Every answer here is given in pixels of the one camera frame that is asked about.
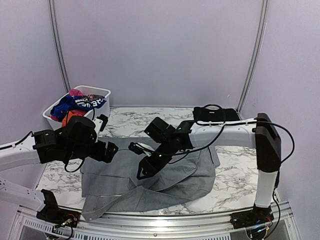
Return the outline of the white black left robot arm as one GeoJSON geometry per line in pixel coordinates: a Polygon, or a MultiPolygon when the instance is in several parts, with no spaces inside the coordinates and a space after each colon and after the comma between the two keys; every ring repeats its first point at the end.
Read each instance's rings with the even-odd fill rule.
{"type": "MultiPolygon", "coordinates": [[[[25,165],[46,164],[86,158],[110,163],[118,152],[112,142],[97,139],[94,130],[71,133],[63,129],[30,132],[18,142],[0,148],[1,171],[25,165]]],[[[44,215],[53,223],[63,219],[63,211],[58,208],[54,194],[47,190],[35,190],[0,179],[0,199],[24,206],[36,212],[43,210],[44,215]]]]}

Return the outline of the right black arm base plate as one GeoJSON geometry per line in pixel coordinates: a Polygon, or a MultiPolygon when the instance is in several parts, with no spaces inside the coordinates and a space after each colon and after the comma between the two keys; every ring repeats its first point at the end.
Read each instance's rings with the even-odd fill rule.
{"type": "Polygon", "coordinates": [[[242,211],[235,212],[230,215],[230,223],[233,225],[234,229],[247,228],[256,225],[261,225],[264,223],[270,223],[274,220],[273,214],[270,211],[242,211]]]}

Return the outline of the grey garment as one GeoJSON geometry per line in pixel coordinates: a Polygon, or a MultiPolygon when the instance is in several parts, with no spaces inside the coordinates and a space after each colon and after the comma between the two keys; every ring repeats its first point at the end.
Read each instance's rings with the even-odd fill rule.
{"type": "Polygon", "coordinates": [[[106,212],[147,212],[184,204],[206,196],[212,189],[220,161],[215,147],[175,156],[155,176],[137,179],[141,155],[128,150],[131,142],[157,148],[149,137],[111,137],[119,150],[112,162],[88,157],[81,167],[82,216],[96,220],[106,212]]]}

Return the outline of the black trousers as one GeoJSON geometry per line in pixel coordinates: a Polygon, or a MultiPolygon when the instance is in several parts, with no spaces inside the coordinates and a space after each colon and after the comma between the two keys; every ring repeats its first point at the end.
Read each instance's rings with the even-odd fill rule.
{"type": "Polygon", "coordinates": [[[240,120],[237,112],[232,108],[221,110],[196,106],[193,108],[192,114],[195,121],[201,122],[223,122],[224,120],[232,122],[240,120]]]}

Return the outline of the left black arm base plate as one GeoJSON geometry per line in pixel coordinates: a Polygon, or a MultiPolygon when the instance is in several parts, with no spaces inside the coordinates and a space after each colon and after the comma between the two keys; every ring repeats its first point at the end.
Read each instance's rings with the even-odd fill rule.
{"type": "Polygon", "coordinates": [[[80,219],[81,213],[78,211],[63,209],[63,208],[46,208],[38,211],[36,218],[53,223],[59,227],[76,228],[80,219]]]}

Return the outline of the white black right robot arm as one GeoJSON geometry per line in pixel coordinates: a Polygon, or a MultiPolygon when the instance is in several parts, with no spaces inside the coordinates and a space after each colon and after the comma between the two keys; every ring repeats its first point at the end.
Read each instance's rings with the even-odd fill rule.
{"type": "Polygon", "coordinates": [[[240,146],[255,149],[258,181],[253,209],[247,219],[258,224],[267,216],[273,191],[281,167],[282,141],[267,114],[239,121],[196,123],[182,121],[178,127],[156,117],[144,132],[159,146],[151,150],[141,144],[136,146],[146,153],[139,162],[137,179],[155,176],[173,156],[204,150],[210,146],[240,146]]]}

